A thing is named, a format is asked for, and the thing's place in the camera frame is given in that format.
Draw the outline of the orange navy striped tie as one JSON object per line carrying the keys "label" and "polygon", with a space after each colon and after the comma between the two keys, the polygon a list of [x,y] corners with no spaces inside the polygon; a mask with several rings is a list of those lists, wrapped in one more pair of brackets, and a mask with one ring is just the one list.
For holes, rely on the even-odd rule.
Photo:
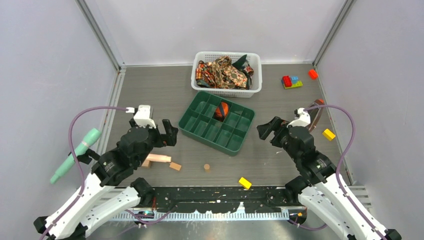
{"label": "orange navy striped tie", "polygon": [[230,105],[226,102],[221,102],[214,111],[213,118],[217,121],[224,122],[230,110]]}

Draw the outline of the white plastic basket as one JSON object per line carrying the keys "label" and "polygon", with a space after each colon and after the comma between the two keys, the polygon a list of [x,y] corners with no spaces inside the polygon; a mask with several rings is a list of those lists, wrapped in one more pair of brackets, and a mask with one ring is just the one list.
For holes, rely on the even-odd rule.
{"label": "white plastic basket", "polygon": [[262,89],[258,54],[200,51],[195,55],[191,87],[224,97],[250,98]]}

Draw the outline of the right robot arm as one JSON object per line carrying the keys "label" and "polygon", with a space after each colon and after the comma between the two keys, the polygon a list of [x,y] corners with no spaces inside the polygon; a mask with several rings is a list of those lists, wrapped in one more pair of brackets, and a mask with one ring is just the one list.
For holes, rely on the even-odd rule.
{"label": "right robot arm", "polygon": [[401,234],[381,224],[336,172],[336,166],[316,149],[305,126],[290,126],[279,117],[256,127],[259,138],[284,149],[300,175],[288,182],[285,198],[291,205],[307,207],[342,240],[400,240]]}

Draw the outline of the brown wooden metronome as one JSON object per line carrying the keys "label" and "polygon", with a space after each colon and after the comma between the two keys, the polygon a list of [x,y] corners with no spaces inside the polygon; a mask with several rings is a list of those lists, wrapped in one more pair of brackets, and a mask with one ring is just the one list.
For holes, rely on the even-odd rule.
{"label": "brown wooden metronome", "polygon": [[[310,107],[315,107],[315,106],[321,106],[321,105],[324,105],[324,104],[325,103],[324,103],[323,99],[316,99],[308,107],[310,108]],[[317,126],[317,124],[318,124],[318,122],[321,118],[323,109],[314,108],[314,109],[308,110],[307,112],[308,112],[310,119],[311,119],[311,123],[307,126],[307,128],[308,128],[309,132],[312,132],[316,128],[316,126]]]}

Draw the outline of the green compartment tray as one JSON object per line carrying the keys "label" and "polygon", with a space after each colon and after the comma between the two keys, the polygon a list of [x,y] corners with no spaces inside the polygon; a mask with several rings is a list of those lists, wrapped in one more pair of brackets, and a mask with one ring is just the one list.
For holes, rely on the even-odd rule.
{"label": "green compartment tray", "polygon": [[[213,118],[221,102],[230,105],[224,122]],[[185,136],[233,157],[241,150],[255,115],[255,111],[251,108],[200,91],[180,118],[178,127]]]}

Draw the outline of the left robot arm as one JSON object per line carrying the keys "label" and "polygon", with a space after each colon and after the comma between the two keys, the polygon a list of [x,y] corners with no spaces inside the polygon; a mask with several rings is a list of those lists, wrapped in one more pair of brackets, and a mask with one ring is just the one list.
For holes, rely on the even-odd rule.
{"label": "left robot arm", "polygon": [[162,120],[165,132],[156,126],[140,126],[131,120],[131,128],[116,147],[102,154],[84,180],[84,185],[56,212],[40,216],[34,227],[49,240],[84,240],[116,214],[137,205],[148,207],[155,191],[144,178],[137,178],[119,195],[95,205],[105,194],[130,177],[154,148],[175,146],[178,128],[169,119]]}

